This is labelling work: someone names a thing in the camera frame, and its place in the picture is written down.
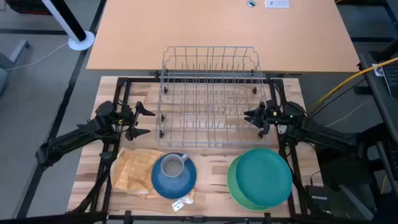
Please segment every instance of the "white stand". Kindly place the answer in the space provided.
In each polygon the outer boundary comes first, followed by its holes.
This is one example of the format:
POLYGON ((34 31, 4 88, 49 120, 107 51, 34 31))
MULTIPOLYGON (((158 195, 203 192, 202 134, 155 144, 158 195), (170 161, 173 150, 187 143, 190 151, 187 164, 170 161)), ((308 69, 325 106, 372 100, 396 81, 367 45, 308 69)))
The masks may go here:
POLYGON ((72 38, 69 38, 68 45, 72 50, 86 50, 89 49, 93 44, 95 40, 95 36, 92 32, 85 31, 86 33, 86 39, 81 41, 81 42, 76 42, 72 38))

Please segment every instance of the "floor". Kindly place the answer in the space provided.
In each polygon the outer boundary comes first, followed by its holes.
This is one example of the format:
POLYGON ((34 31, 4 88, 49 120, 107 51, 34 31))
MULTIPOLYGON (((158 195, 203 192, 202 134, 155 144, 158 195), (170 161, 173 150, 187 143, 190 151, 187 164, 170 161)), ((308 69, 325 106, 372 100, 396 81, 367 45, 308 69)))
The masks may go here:
MULTIPOLYGON (((88 30, 100 0, 65 0, 79 23, 88 30)), ((398 2, 389 1, 398 16, 398 2)), ((18 14, 0 0, 0 52, 9 55, 19 39, 29 41, 19 65, 34 62, 64 44, 65 35, 9 34, 8 29, 62 30, 52 16, 18 14)), ((383 8, 339 6, 340 13, 351 36, 394 37, 394 30, 383 8)), ((355 43, 358 53, 382 49, 385 44, 355 43)), ((64 91, 79 57, 83 60, 76 85, 70 98, 59 134, 75 129, 90 117, 100 78, 103 75, 149 75, 147 72, 90 71, 79 52, 63 47, 49 58, 29 67, 11 72, 9 83, 0 96, 0 219, 11 218, 21 202, 21 197, 35 167, 34 153, 47 137, 57 114, 64 91)), ((310 106, 349 74, 304 74, 300 84, 305 104, 310 106)), ((369 96, 358 96, 349 91, 334 105, 317 115, 321 124, 330 124, 348 114, 357 105, 369 100, 360 110, 344 122, 332 126, 344 132, 362 131, 381 122, 375 102, 369 96)), ((62 214, 65 212, 75 179, 80 151, 67 154, 46 170, 40 182, 28 216, 62 214)), ((384 174, 377 177, 381 181, 384 174)))

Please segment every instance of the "wooden desk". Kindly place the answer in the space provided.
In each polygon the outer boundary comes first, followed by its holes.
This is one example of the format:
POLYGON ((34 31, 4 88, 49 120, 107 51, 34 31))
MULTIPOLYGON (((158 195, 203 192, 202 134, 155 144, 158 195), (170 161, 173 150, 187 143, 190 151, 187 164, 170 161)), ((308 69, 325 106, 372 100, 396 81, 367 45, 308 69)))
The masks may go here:
MULTIPOLYGON (((103 77, 98 89, 94 109, 106 100, 113 100, 116 88, 117 77, 103 77)), ((303 105, 299 80, 296 78, 284 79, 285 93, 287 100, 291 100, 303 105)), ((159 95, 158 83, 133 83, 130 89, 129 103, 135 105, 136 101, 142 101, 148 110, 156 111, 159 95)), ((178 212, 172 210, 171 204, 175 200, 166 198, 143 199, 135 195, 129 195, 117 190, 112 190, 109 214, 123 215, 125 210, 131 210, 133 215, 180 215, 180 216, 219 216, 219 217, 261 217, 261 212, 251 212, 240 207, 230 196, 226 186, 226 172, 232 160, 243 152, 253 147, 248 146, 244 149, 232 148, 165 148, 159 147, 155 142, 155 121, 156 117, 139 118, 139 127, 151 129, 152 132, 145 134, 130 142, 122 138, 121 147, 126 149, 149 148, 158 149, 165 152, 188 152, 193 159, 198 172, 195 184, 195 203, 186 205, 178 212)), ((272 129, 273 138, 269 146, 270 149, 278 151, 276 130, 272 129)), ((74 209, 87 195, 94 185, 98 164, 100 162, 99 153, 102 151, 101 141, 93 142, 83 148, 76 180, 73 184, 68 209, 74 209)), ((300 143, 297 146, 297 157, 299 161, 303 185, 310 183, 310 176, 319 171, 317 156, 312 147, 308 144, 300 143)), ((322 185, 320 174, 313 177, 315 185, 322 185)), ((296 211, 299 212, 299 200, 297 191, 294 188, 294 201, 296 211)), ((98 208, 101 208, 103 192, 98 200, 98 208)), ((271 208, 267 212, 273 217, 289 217, 287 202, 276 208, 271 208)))
POLYGON ((160 70, 168 46, 248 46, 263 71, 357 72, 358 56, 334 0, 112 0, 88 69, 160 70))

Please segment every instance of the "ceramic mug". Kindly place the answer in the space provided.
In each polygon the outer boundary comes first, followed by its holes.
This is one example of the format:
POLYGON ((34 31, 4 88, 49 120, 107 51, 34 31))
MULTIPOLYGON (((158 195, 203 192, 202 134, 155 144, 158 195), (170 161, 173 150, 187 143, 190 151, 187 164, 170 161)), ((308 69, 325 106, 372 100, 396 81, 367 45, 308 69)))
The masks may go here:
POLYGON ((167 177, 178 177, 184 170, 184 162, 188 159, 189 155, 184 154, 179 156, 178 154, 169 154, 162 160, 160 168, 164 175, 167 177))

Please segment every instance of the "dish rack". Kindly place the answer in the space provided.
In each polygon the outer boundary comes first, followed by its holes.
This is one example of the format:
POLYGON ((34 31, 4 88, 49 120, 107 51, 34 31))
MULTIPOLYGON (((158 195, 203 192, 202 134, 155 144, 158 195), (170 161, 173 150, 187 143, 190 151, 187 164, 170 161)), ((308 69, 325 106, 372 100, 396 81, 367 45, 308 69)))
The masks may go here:
POLYGON ((244 120, 266 101, 252 47, 168 47, 160 74, 156 141, 165 147, 264 146, 271 132, 244 120))

